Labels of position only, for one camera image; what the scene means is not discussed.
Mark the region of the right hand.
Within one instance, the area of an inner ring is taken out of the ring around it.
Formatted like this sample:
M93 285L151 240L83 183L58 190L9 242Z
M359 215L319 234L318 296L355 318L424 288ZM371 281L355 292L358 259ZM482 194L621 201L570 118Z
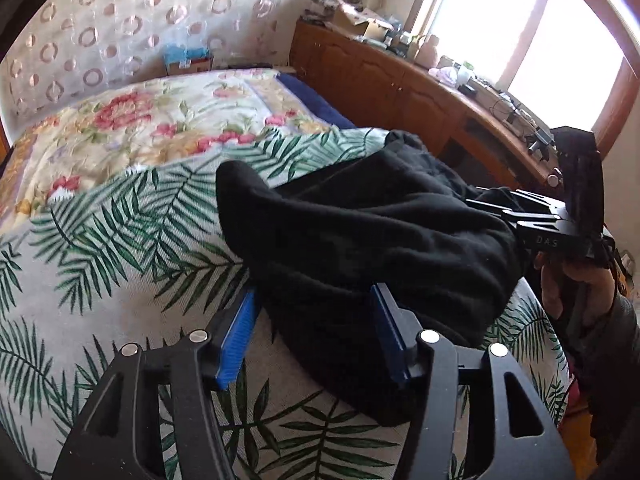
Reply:
M578 325L591 326L611 310L617 287L610 269L546 252L536 255L534 267L540 272L542 306L555 320L567 311Z

